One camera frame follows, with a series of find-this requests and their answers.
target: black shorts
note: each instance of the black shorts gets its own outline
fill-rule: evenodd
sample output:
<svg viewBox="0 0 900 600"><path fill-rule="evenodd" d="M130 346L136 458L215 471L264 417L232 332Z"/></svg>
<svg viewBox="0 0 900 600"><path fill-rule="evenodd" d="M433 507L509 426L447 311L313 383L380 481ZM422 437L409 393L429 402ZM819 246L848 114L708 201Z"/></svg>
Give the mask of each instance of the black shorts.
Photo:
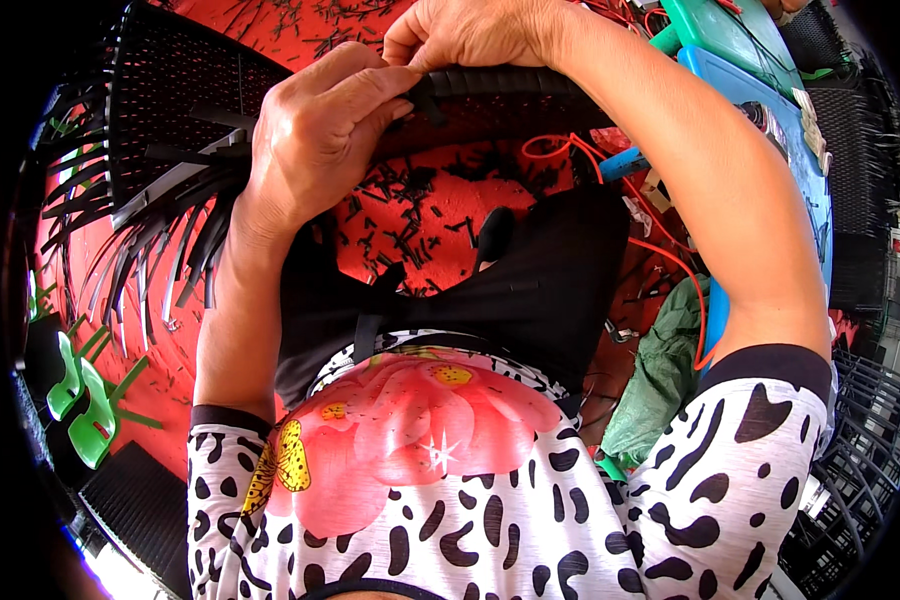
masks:
<svg viewBox="0 0 900 600"><path fill-rule="evenodd" d="M543 199L516 223L490 268L427 297L340 272L333 245L301 230L281 280L277 394L288 409L300 403L318 371L354 343L358 321L364 335L371 323L371 338L414 329L478 336L485 342L462 336L427 342L514 358L578 394L627 246L630 215L620 198L615 186L593 184Z"/></svg>

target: shirt sleeve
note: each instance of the shirt sleeve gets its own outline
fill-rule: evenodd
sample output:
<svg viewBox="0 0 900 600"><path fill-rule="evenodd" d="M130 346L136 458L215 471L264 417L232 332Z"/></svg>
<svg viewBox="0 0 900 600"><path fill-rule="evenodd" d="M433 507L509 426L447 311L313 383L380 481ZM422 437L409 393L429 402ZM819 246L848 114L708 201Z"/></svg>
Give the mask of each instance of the shirt sleeve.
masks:
<svg viewBox="0 0 900 600"><path fill-rule="evenodd" d="M193 598L236 594L242 557L234 536L259 526L263 510L241 516L272 426L243 411L194 406L187 437L187 563ZM238 522L245 521L239 527Z"/></svg>
<svg viewBox="0 0 900 600"><path fill-rule="evenodd" d="M615 508L648 598L763 594L827 422L829 383L827 361L787 344L711 368L620 487Z"/></svg>

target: black and white patterned shirt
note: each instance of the black and white patterned shirt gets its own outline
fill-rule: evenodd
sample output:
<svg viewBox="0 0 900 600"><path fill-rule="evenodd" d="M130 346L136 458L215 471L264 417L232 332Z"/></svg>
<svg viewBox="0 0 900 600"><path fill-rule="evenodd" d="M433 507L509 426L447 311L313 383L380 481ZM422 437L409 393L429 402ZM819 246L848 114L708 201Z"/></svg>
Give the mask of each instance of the black and white patterned shirt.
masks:
<svg viewBox="0 0 900 600"><path fill-rule="evenodd" d="M614 484L531 367L403 343L334 371L276 427L193 408L194 598L759 597L830 384L806 348L734 352Z"/></svg>

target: green plastic bag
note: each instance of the green plastic bag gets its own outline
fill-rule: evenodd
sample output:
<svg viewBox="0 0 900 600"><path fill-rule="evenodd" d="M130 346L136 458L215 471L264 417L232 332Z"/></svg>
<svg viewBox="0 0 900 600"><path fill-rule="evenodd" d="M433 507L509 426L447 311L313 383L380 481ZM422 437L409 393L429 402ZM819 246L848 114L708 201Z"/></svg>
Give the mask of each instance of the green plastic bag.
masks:
<svg viewBox="0 0 900 600"><path fill-rule="evenodd" d="M710 279L696 280L709 298ZM697 390L693 364L700 339L700 301L689 277L676 284L636 351L636 370L603 431L600 449L617 471L635 469Z"/></svg>

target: black sleeve cuff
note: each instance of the black sleeve cuff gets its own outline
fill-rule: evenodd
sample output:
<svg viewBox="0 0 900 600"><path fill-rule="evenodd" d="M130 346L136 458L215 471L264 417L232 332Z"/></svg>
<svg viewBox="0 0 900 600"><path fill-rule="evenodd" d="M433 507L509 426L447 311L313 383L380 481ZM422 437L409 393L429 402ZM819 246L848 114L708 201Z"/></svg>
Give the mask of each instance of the black sleeve cuff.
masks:
<svg viewBox="0 0 900 600"><path fill-rule="evenodd" d="M802 345L762 343L728 354L700 379L697 395L732 379L767 378L788 381L794 390L807 388L827 404L830 366L824 357Z"/></svg>
<svg viewBox="0 0 900 600"><path fill-rule="evenodd" d="M190 411L190 427L194 426L230 426L256 431L264 440L270 435L274 426L256 414L224 406L198 404Z"/></svg>

